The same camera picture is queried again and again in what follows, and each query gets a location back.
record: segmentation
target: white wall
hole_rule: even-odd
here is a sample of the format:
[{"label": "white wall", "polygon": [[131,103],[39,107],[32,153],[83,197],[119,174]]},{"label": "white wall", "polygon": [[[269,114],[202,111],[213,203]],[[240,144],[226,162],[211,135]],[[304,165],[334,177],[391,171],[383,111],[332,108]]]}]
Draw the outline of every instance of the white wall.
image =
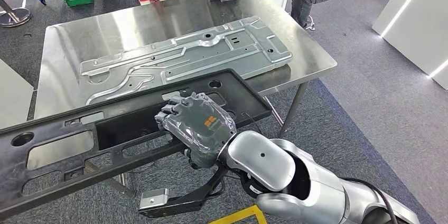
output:
[{"label": "white wall", "polygon": [[[373,29],[382,34],[406,0],[390,0]],[[411,0],[384,39],[428,75],[448,60],[448,0]],[[448,67],[434,78],[448,89]]]},{"label": "white wall", "polygon": [[33,87],[0,60],[0,129],[26,122]]}]

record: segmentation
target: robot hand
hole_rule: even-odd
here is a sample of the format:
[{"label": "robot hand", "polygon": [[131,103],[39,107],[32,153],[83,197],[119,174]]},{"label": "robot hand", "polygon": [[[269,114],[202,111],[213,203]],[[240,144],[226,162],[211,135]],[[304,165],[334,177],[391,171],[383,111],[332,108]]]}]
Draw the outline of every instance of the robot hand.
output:
[{"label": "robot hand", "polygon": [[171,98],[155,120],[189,148],[186,155],[195,169],[212,167],[236,134],[230,115],[204,93]]}]

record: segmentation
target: gray carpet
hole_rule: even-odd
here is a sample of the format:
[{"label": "gray carpet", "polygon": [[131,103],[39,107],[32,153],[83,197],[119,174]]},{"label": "gray carpet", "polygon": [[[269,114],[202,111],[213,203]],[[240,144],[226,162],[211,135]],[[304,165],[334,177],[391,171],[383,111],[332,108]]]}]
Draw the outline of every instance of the gray carpet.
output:
[{"label": "gray carpet", "polygon": [[[5,0],[10,7],[22,6],[22,0]],[[95,0],[94,4],[69,7],[64,0],[27,0],[33,17],[25,25],[13,29],[0,28],[2,52],[0,59],[22,76],[34,89],[38,87],[39,71],[47,26],[105,14],[138,6],[138,0]]]},{"label": "gray carpet", "polygon": [[371,29],[387,2],[313,6],[310,34],[338,62],[321,80],[437,223],[448,223],[448,92]]},{"label": "gray carpet", "polygon": [[[286,115],[294,94],[295,89],[290,89],[270,96],[282,116]],[[319,80],[311,82],[293,123],[285,139],[312,154],[322,166],[339,176],[360,178],[379,186],[417,212],[421,223],[435,223]],[[275,137],[279,130],[272,116],[259,125],[268,137]],[[240,131],[246,129],[256,127],[249,125]],[[184,194],[203,185],[211,176],[212,170],[195,171],[178,154],[133,170],[128,173],[127,182],[139,194],[165,187]],[[14,216],[5,223],[208,223],[253,203],[239,181],[226,178],[224,195],[207,202],[201,211],[152,220],[136,213],[138,198],[127,199],[100,183]],[[267,220],[292,223],[272,217]]]}]

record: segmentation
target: yellow tape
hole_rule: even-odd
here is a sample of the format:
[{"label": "yellow tape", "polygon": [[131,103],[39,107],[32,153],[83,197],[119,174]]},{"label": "yellow tape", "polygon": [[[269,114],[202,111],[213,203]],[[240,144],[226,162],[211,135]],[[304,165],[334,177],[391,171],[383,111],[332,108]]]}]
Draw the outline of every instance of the yellow tape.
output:
[{"label": "yellow tape", "polygon": [[257,206],[243,209],[229,216],[225,216],[224,218],[221,218],[219,220],[215,220],[209,224],[232,224],[237,221],[246,219],[252,215],[255,215],[259,224],[267,224],[265,216]]}]

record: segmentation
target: black plastic frame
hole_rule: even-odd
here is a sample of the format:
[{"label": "black plastic frame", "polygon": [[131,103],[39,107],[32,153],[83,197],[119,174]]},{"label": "black plastic frame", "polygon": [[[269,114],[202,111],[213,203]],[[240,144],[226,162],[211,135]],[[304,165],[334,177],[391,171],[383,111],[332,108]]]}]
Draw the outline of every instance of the black plastic frame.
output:
[{"label": "black plastic frame", "polygon": [[[209,82],[214,80],[222,82],[222,87],[208,86]],[[269,105],[258,93],[251,89],[233,70],[226,69],[2,129],[0,130],[0,219],[40,206],[174,153],[182,152],[186,146],[174,138],[167,145],[131,158],[124,158],[123,149],[168,134],[168,132],[148,131],[147,128],[139,128],[149,132],[147,135],[131,138],[123,143],[119,142],[118,145],[115,142],[112,147],[102,150],[99,148],[97,138],[99,124],[112,119],[119,122],[124,115],[142,109],[152,108],[152,112],[156,112],[154,107],[160,107],[166,103],[162,95],[175,91],[179,91],[185,97],[192,92],[217,93],[225,102],[222,107],[236,114],[237,127],[251,123],[247,116],[242,115],[243,113],[250,114],[254,120],[271,114]],[[98,112],[104,113],[104,119],[90,124],[80,122],[81,117]],[[148,125],[148,128],[154,128],[154,123],[153,119],[148,121],[148,124],[151,125]],[[94,137],[93,149],[34,170],[26,168],[28,154],[32,148],[87,130],[92,131]],[[22,134],[26,134],[24,142],[16,143],[16,146],[12,145],[12,140]],[[86,160],[105,153],[110,154],[112,165],[92,173],[84,173]],[[28,181],[54,171],[61,172],[58,184],[30,195],[22,193],[23,187]]]}]

